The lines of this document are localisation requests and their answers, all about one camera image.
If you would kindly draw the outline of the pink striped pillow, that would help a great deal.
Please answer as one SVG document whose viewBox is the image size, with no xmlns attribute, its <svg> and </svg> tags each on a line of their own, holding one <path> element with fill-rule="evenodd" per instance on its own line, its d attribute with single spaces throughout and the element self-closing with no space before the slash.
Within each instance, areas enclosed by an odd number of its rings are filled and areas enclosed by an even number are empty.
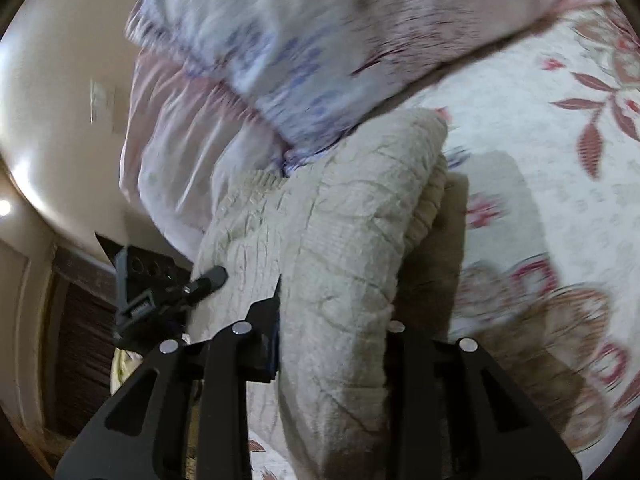
<svg viewBox="0 0 640 480">
<path fill-rule="evenodd" d="M 139 53 L 119 188 L 187 259 L 198 255 L 230 182 L 245 171 L 280 172 L 287 148 L 224 82 Z"/>
</svg>

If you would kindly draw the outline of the lavender floral pillow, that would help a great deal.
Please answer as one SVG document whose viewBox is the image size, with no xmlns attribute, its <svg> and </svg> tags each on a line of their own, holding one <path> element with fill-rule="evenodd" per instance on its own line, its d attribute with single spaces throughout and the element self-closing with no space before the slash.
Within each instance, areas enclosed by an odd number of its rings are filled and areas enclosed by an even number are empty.
<svg viewBox="0 0 640 480">
<path fill-rule="evenodd" d="M 138 0 L 126 33 L 232 91 L 300 154 L 570 0 Z"/>
</svg>

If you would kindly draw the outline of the white floral bedsheet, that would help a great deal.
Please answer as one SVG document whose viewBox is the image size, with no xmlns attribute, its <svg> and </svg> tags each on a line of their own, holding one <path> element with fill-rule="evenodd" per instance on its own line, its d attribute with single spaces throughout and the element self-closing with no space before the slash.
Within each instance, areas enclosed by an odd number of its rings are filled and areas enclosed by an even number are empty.
<svg viewBox="0 0 640 480">
<path fill-rule="evenodd" d="M 450 336 L 479 336 L 591 478 L 639 404 L 639 39 L 612 3 L 439 67 L 469 181 Z"/>
</svg>

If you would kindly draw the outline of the beige cable knit sweater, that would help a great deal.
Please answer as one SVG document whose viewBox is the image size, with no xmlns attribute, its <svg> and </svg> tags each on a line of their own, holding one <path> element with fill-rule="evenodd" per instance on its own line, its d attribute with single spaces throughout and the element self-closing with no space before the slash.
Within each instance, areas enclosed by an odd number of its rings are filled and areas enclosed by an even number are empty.
<svg viewBox="0 0 640 480">
<path fill-rule="evenodd" d="M 248 423 L 298 478 L 382 467 L 387 326 L 399 269 L 442 204 L 447 134 L 424 108 L 371 119 L 292 176 L 237 176 L 204 235 L 195 272 L 223 266 L 228 280 L 189 335 L 205 340 L 279 296 L 280 373 L 248 389 Z"/>
</svg>

